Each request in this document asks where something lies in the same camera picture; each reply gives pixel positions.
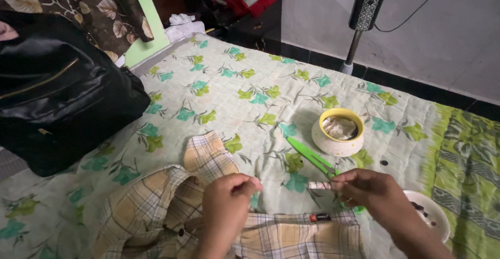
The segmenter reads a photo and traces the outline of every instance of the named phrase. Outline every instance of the electrical cord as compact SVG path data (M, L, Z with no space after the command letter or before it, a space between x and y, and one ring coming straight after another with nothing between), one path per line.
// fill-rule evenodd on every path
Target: electrical cord
M398 25L397 27L391 29L391 30L381 30L380 28L378 28L378 26L375 24L375 28L378 30L378 31L381 31L381 32L391 32L391 31L395 31L397 30L400 26L404 25L404 23L406 23L411 17L413 17L413 15L415 15L416 12L418 12L418 10L420 10L420 8L422 8L423 5L425 5L427 3L427 1L429 0L425 0L422 5L420 5L420 7L418 7L415 12L413 12L411 15L409 15L408 19L404 20L404 22L401 23L401 25Z

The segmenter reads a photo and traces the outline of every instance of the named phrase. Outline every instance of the white plate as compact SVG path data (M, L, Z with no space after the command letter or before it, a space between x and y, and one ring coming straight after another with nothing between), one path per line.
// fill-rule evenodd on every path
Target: white plate
M414 192L412 190L404 190L409 201L415 202L417 205L423 206L423 209L427 213L427 219L431 222L435 222L435 226L430 226L429 228L435 231L441 238L441 242L445 243L449 238L449 222L442 211L441 207L436 204L432 199L426 197L425 195Z

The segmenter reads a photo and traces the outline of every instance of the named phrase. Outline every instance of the red cloth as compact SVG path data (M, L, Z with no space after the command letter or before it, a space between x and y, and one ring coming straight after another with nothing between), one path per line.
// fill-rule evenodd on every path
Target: red cloth
M264 12L264 10L271 6L276 0L258 0L252 6L248 6L243 0L222 0L227 4L227 7L231 8L236 16L243 16L250 11L252 17L256 18Z
M264 10L271 6L276 0L258 0L252 6L248 7L252 17L256 18L264 12Z

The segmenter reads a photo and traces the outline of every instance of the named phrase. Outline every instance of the black baseboard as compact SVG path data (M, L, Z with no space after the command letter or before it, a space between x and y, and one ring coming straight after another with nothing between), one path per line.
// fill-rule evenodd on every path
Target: black baseboard
M287 58L295 59L304 63L320 66L323 68L340 70L344 60L328 56L314 51L309 51L300 47L281 44L280 51L266 51L271 54L278 54ZM381 70L354 64L353 76L407 92L413 96L437 102L443 105L463 109L488 119L500 121L500 106L479 101L474 98L460 95L445 89L434 87L405 77L393 75Z

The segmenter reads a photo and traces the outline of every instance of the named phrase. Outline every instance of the hand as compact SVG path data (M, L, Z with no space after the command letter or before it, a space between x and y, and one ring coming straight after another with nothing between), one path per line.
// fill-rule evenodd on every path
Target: hand
M408 258L453 259L391 175L357 168L333 177L332 182L332 190L342 193L345 205L366 207Z
M345 206L363 205L389 233L410 223L424 226L396 180L389 175L367 169L353 169L332 179L332 190L341 192Z
M205 188L200 258L222 258L227 253L247 221L250 198L262 188L259 179L241 173L220 177Z

